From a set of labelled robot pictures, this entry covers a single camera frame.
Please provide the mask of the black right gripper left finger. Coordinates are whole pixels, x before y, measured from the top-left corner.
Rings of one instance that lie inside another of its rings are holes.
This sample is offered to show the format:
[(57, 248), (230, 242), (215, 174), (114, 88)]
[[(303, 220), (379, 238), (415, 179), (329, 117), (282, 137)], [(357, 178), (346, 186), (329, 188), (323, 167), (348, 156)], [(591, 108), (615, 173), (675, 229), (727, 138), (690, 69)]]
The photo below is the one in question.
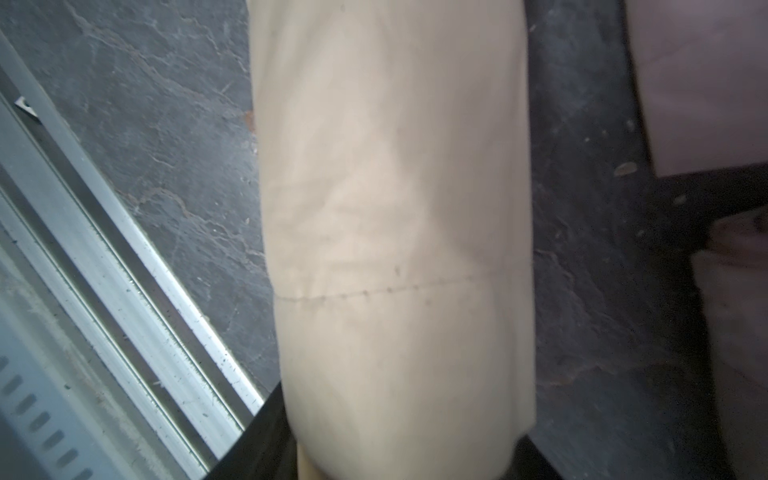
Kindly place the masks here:
[(279, 384), (205, 480), (297, 479), (297, 446)]

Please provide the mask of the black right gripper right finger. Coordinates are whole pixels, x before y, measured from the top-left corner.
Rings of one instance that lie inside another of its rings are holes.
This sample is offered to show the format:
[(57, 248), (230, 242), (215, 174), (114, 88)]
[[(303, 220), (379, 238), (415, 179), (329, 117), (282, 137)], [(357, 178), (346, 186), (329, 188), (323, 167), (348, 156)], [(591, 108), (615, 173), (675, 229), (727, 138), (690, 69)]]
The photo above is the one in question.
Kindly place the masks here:
[(506, 480), (561, 480), (562, 477), (538, 450), (533, 441), (522, 437), (514, 450)]

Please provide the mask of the pink sleeved umbrella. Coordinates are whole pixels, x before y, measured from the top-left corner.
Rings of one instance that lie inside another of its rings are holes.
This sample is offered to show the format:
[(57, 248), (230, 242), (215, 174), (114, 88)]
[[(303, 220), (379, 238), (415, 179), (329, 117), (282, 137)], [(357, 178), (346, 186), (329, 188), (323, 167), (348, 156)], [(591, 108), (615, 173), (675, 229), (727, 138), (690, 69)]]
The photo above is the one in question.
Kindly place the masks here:
[(691, 257), (720, 431), (738, 479), (767, 477), (767, 207), (711, 225)]

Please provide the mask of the beige sleeve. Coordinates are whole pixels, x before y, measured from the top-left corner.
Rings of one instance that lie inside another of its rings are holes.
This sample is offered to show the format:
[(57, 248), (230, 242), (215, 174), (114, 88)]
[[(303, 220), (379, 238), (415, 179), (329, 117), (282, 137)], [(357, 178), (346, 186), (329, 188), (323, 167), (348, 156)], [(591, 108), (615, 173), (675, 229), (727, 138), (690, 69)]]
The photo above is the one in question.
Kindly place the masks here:
[(281, 386), (333, 479), (499, 479), (535, 421), (520, 1), (248, 5)]

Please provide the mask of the beige sleeved umbrella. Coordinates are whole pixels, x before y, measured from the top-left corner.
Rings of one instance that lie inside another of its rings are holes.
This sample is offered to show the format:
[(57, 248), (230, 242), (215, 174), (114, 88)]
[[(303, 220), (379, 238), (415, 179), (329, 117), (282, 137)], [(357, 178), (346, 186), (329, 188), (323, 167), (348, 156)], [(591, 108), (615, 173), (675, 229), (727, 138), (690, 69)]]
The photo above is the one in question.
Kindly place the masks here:
[(298, 480), (328, 480), (327, 475), (313, 463), (301, 444), (296, 446), (296, 463)]

